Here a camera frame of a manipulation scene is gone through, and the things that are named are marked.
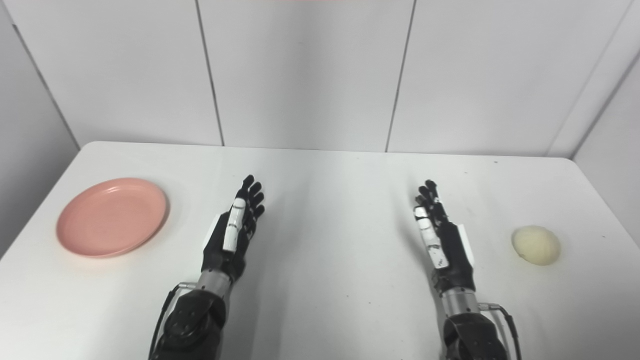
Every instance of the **egg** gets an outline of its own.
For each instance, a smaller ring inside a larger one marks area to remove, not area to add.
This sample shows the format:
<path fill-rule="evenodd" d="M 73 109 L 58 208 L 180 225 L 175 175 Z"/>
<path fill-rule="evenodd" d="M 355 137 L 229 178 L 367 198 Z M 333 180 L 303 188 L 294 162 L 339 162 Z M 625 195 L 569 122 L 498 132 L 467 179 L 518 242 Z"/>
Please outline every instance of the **egg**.
<path fill-rule="evenodd" d="M 535 265 L 551 265 L 560 256 L 560 240 L 548 229 L 538 225 L 516 229 L 511 243 L 518 255 Z"/>

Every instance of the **robotic hand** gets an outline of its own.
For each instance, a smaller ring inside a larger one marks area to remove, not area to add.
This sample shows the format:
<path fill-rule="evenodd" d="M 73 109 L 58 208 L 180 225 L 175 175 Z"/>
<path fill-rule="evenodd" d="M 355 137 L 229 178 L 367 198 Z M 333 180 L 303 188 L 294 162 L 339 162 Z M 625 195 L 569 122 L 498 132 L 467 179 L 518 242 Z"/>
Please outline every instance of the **robotic hand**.
<path fill-rule="evenodd" d="M 244 254 L 264 212 L 260 203 L 262 185 L 249 175 L 236 193 L 233 205 L 220 215 L 205 247 L 200 279 L 178 284 L 167 296 L 151 342 L 152 360 L 211 360 L 219 354 L 221 331 L 227 321 L 227 301 L 234 282 L 242 276 Z M 164 332 L 156 343 L 164 314 L 180 288 L 190 292 L 180 296 L 164 323 Z"/>
<path fill-rule="evenodd" d="M 422 241 L 435 268 L 433 283 L 440 295 L 447 319 L 444 343 L 449 360 L 506 360 L 495 325 L 480 311 L 499 310 L 505 316 L 514 340 L 516 358 L 521 360 L 513 318 L 498 304 L 478 303 L 473 279 L 473 255 L 462 225 L 449 221 L 438 198 L 436 184 L 427 180 L 419 188 L 413 215 Z"/>

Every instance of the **white side panel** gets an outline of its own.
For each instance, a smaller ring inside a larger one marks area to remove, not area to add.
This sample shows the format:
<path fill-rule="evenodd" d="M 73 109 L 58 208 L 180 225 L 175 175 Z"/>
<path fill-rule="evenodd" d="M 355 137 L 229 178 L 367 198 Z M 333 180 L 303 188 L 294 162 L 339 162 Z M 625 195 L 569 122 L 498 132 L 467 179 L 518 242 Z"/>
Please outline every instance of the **white side panel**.
<path fill-rule="evenodd" d="M 418 1 L 389 151 L 546 154 L 629 2 Z"/>
<path fill-rule="evenodd" d="M 384 151 L 412 0 L 201 0 L 225 145 Z"/>
<path fill-rule="evenodd" d="M 640 245 L 640 65 L 613 97 L 575 162 Z"/>
<path fill-rule="evenodd" d="M 5 0 L 80 145 L 220 144 L 193 0 Z"/>
<path fill-rule="evenodd" d="M 551 145 L 547 156 L 571 157 L 605 105 L 636 53 L 640 51 L 640 1 L 634 1 L 607 46 L 589 82 Z"/>
<path fill-rule="evenodd" d="M 0 257 L 76 152 L 0 3 Z"/>

